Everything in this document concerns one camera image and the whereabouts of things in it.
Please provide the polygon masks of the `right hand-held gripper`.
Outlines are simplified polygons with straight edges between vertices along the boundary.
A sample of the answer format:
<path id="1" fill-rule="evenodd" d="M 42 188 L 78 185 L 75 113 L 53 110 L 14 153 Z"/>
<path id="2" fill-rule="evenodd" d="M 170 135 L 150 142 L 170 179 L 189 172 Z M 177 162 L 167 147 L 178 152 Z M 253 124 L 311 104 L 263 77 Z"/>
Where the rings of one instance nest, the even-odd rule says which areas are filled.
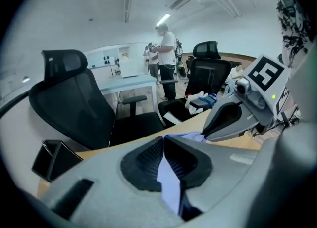
<path id="1" fill-rule="evenodd" d="M 202 130 L 204 138 L 218 142 L 242 136 L 257 124 L 270 126 L 288 100 L 290 74 L 284 64 L 260 55 L 243 71 L 236 95 L 222 97 L 211 109 Z"/>

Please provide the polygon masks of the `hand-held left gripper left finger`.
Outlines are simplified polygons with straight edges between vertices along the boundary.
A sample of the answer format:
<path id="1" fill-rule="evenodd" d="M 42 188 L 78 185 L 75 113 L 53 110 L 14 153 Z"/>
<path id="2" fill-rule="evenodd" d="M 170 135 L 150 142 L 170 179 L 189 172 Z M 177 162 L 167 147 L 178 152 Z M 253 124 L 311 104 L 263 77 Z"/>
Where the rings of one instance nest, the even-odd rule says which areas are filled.
<path id="1" fill-rule="evenodd" d="M 111 148 L 58 177 L 42 201 L 81 228 L 175 228 L 184 221 L 162 198 L 161 159 L 161 137 Z"/>

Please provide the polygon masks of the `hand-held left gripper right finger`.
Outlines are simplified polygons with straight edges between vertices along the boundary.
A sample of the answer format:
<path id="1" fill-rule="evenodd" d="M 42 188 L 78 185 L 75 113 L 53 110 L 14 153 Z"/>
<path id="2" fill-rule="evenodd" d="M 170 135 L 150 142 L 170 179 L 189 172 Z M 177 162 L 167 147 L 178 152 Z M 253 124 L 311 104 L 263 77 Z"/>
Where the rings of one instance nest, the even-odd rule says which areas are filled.
<path id="1" fill-rule="evenodd" d="M 211 209 L 241 181 L 255 150 L 164 137 L 164 201 L 183 221 Z"/>

